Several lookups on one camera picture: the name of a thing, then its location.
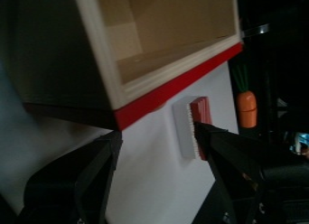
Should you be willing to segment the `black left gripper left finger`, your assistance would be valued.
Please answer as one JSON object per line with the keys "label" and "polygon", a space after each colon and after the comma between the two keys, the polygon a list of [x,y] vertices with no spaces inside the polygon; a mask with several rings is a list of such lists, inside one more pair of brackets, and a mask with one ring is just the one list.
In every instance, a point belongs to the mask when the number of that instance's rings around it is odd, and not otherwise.
{"label": "black left gripper left finger", "polygon": [[107,224],[120,146],[121,133],[112,131],[38,170],[25,185],[16,224]]}

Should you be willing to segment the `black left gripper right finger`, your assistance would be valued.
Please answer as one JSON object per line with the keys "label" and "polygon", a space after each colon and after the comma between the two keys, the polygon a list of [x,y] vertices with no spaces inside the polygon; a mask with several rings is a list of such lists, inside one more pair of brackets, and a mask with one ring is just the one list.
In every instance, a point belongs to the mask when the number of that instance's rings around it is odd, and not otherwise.
{"label": "black left gripper right finger", "polygon": [[208,124],[193,135],[228,224],[309,224],[309,159]]}

